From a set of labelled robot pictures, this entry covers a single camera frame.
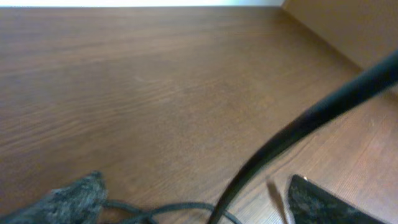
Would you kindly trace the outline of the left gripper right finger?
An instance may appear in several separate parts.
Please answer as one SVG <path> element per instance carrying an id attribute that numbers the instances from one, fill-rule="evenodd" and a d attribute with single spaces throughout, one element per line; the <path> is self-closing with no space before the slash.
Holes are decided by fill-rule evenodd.
<path id="1" fill-rule="evenodd" d="M 300 175 L 293 175 L 287 191 L 295 223 L 385 224 Z"/>

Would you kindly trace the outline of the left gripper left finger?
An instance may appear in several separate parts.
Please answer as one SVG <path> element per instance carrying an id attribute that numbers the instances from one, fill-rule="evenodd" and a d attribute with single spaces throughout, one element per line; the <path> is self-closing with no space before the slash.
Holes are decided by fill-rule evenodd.
<path id="1" fill-rule="evenodd" d="M 1 223 L 96 223 L 107 196 L 102 173 L 94 171 L 1 217 Z"/>

